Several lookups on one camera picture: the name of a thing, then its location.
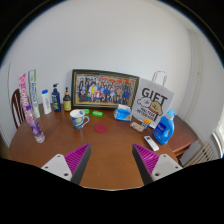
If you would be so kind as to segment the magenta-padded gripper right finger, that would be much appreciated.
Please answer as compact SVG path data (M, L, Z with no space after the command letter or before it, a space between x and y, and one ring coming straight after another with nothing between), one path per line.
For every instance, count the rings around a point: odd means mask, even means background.
M158 155L138 144L132 146L132 154L145 185L182 169L169 155Z

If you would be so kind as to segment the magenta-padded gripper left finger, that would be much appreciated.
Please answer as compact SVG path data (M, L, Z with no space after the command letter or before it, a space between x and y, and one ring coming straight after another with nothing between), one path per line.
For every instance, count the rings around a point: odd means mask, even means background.
M42 169L79 185L90 155L91 145L85 144L66 155L56 154Z

